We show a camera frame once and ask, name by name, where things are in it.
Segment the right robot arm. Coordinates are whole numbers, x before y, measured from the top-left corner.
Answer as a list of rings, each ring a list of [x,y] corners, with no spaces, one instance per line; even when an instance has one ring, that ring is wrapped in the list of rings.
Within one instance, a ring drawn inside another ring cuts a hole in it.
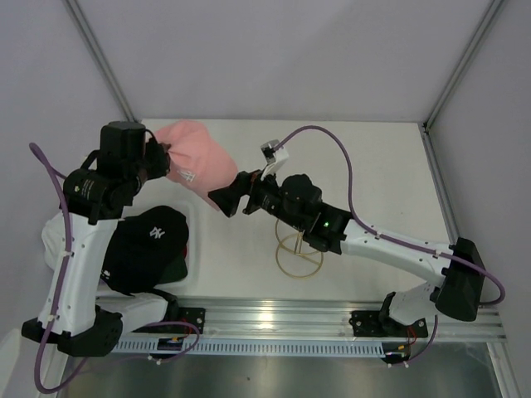
[[[419,323],[435,315],[462,322],[477,318],[485,280],[475,244],[460,238],[446,258],[446,247],[426,246],[417,251],[384,239],[381,233],[362,228],[348,211],[322,200],[322,191],[305,174],[287,177],[282,183],[261,172],[240,172],[228,186],[208,194],[227,217],[236,214],[242,197],[247,215],[263,210],[301,233],[311,248],[337,255],[376,260],[414,274],[423,284],[406,292],[391,292],[378,311],[354,311],[353,332],[358,337],[405,337],[414,330],[428,332]]]

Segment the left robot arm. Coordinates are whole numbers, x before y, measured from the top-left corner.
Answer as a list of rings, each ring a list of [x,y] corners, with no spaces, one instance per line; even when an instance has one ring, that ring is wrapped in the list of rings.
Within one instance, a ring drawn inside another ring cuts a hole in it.
[[[148,181],[167,175],[166,148],[137,122],[115,121],[100,131],[100,146],[64,182],[54,181],[65,234],[59,239],[51,287],[39,315],[22,335],[44,347],[51,343],[71,357],[104,357],[128,332],[153,324],[177,327],[174,298],[157,289],[135,296],[105,297],[101,269],[127,206]]]

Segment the white baseball cap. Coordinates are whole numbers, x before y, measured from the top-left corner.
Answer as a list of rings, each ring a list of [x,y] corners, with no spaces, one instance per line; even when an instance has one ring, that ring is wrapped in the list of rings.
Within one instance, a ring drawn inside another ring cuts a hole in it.
[[[57,213],[45,223],[41,232],[41,240],[44,245],[45,264],[54,270],[66,247],[66,230],[61,213]]]

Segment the pink baseball cap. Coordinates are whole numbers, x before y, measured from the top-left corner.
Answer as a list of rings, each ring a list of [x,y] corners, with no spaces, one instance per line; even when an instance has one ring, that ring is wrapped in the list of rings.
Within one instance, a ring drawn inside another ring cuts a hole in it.
[[[167,179],[201,197],[209,206],[219,206],[208,193],[228,187],[238,168],[230,154],[209,134],[207,127],[194,120],[179,120],[154,133],[159,143],[168,145],[170,171]]]

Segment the black baseball cap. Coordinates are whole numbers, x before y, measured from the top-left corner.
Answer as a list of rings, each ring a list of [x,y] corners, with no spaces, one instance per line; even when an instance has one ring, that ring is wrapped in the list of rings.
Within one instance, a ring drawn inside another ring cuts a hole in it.
[[[166,266],[188,246],[186,216],[156,206],[120,221],[108,244],[100,279],[119,293],[147,293],[159,285]]]

